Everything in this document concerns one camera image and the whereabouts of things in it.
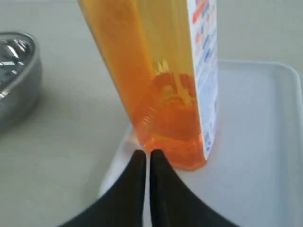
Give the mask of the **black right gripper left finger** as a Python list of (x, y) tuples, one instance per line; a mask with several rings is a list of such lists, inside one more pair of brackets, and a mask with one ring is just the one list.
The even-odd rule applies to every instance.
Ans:
[(142, 227), (146, 155), (135, 150), (124, 171), (95, 203), (62, 227)]

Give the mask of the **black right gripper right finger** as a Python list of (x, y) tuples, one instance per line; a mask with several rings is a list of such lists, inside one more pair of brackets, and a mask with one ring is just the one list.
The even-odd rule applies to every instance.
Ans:
[(150, 211), (154, 227), (236, 226), (184, 184), (160, 149), (150, 156)]

